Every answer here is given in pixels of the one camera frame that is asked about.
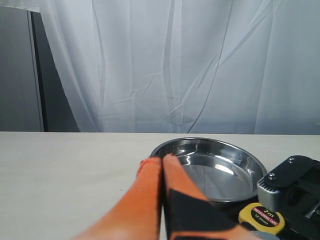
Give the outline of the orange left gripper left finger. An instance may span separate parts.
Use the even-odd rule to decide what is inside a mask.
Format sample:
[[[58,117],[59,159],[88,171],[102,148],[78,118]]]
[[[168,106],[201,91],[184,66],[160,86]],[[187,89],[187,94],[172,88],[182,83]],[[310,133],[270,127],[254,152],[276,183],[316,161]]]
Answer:
[[[162,161],[141,161],[125,195],[101,219],[74,240],[158,240],[161,224]]]

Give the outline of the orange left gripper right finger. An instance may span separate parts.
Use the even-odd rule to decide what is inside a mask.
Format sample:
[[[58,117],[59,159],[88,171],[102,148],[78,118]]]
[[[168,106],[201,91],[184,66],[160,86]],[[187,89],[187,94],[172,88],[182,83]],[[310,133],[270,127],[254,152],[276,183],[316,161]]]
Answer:
[[[169,240],[256,240],[258,237],[215,208],[178,158],[163,160],[165,224]]]

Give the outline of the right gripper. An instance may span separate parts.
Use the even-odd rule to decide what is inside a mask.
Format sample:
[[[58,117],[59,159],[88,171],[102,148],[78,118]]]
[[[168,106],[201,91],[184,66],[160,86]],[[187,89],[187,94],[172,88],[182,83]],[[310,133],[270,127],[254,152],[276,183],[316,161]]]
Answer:
[[[283,194],[279,211],[285,220],[285,233],[290,240],[320,238],[320,162],[303,155],[293,155],[270,172],[271,183]]]

